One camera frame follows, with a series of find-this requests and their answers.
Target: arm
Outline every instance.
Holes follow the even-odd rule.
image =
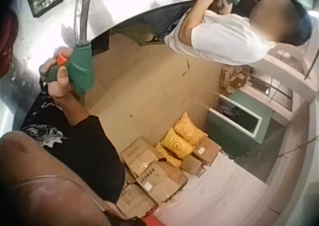
[[[62,108],[71,126],[75,126],[89,117],[89,113],[71,94],[62,99],[54,99]]]
[[[72,50],[64,49],[62,54],[65,57],[70,57]],[[40,73],[46,73],[50,67],[56,63],[56,59],[49,59],[43,67],[40,68]],[[64,115],[68,119],[71,126],[75,126],[81,121],[89,117],[89,113],[75,99],[71,93],[72,86],[69,81],[68,71],[65,66],[58,69],[57,81],[48,83],[48,93],[55,102],[62,108]]]
[[[179,40],[188,46],[192,46],[191,33],[193,28],[200,25],[203,21],[205,11],[214,0],[197,0],[194,7],[184,19],[179,30]]]

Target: graphic print on shirt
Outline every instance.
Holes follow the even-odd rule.
[[[42,147],[46,145],[52,148],[54,143],[62,143],[62,139],[67,139],[63,136],[62,132],[51,125],[32,124],[21,130],[38,142]]]

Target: yellow pillow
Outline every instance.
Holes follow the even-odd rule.
[[[183,159],[194,150],[194,146],[177,135],[173,128],[161,140],[161,144],[174,152],[179,159]]]
[[[168,163],[170,163],[172,166],[175,166],[176,168],[179,168],[181,165],[181,160],[176,159],[175,157],[171,156],[167,150],[161,145],[161,143],[158,143],[155,146],[155,149],[159,151],[167,160]]]
[[[174,130],[192,145],[196,145],[204,136],[207,136],[194,125],[187,113],[184,113],[176,122]]]

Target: printed label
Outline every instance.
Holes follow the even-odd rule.
[[[201,147],[199,150],[198,150],[198,154],[202,155],[204,152],[205,152],[205,148],[204,147]]]
[[[149,183],[149,182],[146,182],[146,184],[144,185],[144,188],[147,190],[147,191],[150,191],[153,186]]]

